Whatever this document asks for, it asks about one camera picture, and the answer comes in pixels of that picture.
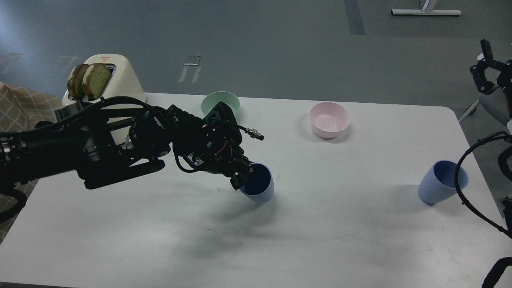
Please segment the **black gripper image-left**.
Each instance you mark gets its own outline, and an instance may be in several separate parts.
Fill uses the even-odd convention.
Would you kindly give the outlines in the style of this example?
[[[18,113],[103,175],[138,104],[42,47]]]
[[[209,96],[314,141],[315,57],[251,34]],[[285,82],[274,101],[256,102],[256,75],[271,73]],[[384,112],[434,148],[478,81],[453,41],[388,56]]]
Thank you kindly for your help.
[[[239,190],[254,172],[241,148],[242,135],[234,115],[216,109],[199,118],[172,106],[172,148],[191,168],[212,174],[230,176],[230,183]]]

